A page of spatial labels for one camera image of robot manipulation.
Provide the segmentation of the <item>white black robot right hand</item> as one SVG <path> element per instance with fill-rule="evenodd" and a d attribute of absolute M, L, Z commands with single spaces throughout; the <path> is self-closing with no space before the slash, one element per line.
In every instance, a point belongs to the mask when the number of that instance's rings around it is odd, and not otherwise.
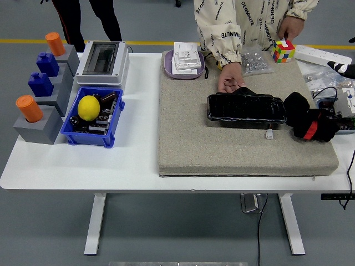
<path fill-rule="evenodd" d="M 327 65 L 329 67 L 331 67 L 339 75 L 341 75 L 345 78 L 355 79 L 355 65 L 354 64 L 341 64 L 341 63 L 336 63 L 334 61 L 328 61 Z"/>

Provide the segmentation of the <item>person's left hand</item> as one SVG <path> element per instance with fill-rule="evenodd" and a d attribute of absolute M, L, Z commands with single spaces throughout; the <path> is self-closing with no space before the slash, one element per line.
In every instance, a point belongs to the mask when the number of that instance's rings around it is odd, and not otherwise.
<path fill-rule="evenodd" d="M 280 40 L 289 40 L 292 42 L 300 35 L 305 25 L 305 21 L 301 18 L 286 16 L 278 30 Z"/>

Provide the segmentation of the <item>person's right hand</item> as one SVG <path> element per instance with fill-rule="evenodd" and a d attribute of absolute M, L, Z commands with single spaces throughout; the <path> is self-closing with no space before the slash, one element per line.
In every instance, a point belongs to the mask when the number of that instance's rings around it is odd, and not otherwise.
<path fill-rule="evenodd" d="M 242 77 L 242 68 L 239 62 L 225 65 L 219 76 L 217 91 L 219 93 L 233 93 L 241 87 L 246 87 Z"/>

